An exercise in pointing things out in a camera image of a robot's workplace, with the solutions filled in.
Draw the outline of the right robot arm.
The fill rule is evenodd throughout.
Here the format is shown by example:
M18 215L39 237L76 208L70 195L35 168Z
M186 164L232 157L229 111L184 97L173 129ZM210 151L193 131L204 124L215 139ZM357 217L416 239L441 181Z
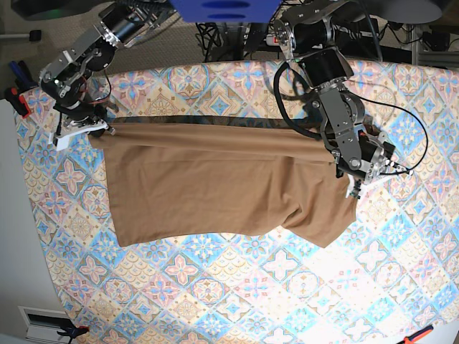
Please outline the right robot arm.
M39 86L54 99L54 109L59 113L50 143L61 150L72 136L81 133L96 137L105 131L114 134L103 106L110 95L91 100L87 83L94 73L106 70L117 50L132 47L137 37L159 27L175 13L170 1L114 1L99 13L97 24L40 72Z

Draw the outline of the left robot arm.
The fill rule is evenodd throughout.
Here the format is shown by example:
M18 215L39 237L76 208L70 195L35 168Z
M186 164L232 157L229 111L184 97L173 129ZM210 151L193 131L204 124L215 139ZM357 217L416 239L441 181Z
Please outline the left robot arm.
M323 142L333 156L337 176L347 173L368 184L380 175L412 171L393 161L395 147L384 133L367 132L364 100L344 84L354 73L336 45L335 27L350 25L366 14L361 1L311 1L285 10L274 21L285 62L274 76L273 91L286 124L301 135ZM294 123L286 112L280 94L280 77L286 70L305 85L306 106L321 117L316 133Z

